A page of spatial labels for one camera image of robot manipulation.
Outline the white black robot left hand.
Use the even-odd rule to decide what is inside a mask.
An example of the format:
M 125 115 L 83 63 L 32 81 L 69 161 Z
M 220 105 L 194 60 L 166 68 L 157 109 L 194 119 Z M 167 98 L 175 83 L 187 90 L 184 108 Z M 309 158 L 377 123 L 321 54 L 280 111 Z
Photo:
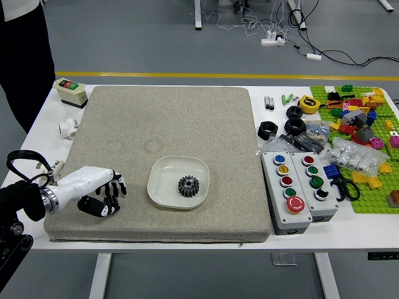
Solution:
M 43 202 L 50 213 L 61 211 L 68 202 L 77 201 L 80 211 L 95 217 L 106 217 L 120 209 L 119 195 L 126 195 L 123 176 L 107 168 L 84 166 L 68 174 L 56 186 L 44 188 Z

